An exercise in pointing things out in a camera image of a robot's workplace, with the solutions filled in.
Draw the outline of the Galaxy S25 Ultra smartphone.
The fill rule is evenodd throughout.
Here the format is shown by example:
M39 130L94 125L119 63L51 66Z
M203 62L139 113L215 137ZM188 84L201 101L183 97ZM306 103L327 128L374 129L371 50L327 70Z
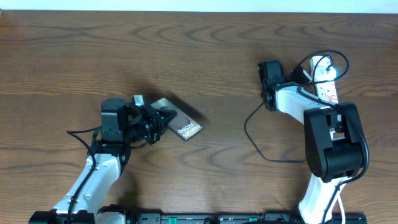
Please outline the Galaxy S25 Ultra smartphone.
M203 130L201 125L166 98L161 98L153 102L151 106L155 109L174 110L177 112L176 117L171 120L168 127L183 141L191 140L191 138Z

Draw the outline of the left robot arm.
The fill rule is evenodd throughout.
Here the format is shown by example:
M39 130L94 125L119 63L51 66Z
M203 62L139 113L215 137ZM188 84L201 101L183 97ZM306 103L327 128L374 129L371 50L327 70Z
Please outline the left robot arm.
M36 211L30 223L135 223L136 217L118 205L104 206L111 186L119 179L133 143L152 145L160 140L175 110L153 108L135 96L128 102L108 98L101 103L101 126L92 128L86 165L68 193L49 211Z

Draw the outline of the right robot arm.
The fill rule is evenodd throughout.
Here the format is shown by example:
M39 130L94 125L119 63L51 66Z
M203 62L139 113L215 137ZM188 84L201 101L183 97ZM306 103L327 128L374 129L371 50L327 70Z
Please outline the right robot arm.
M340 103L335 81L338 73L330 55L308 57L310 72L297 65L289 76L282 64L271 60L258 64L263 106L295 118L304 126L305 157L311 171L306 193L291 223L359 222L344 213L334 217L341 205L341 191L360 178L369 167L369 148L358 109Z

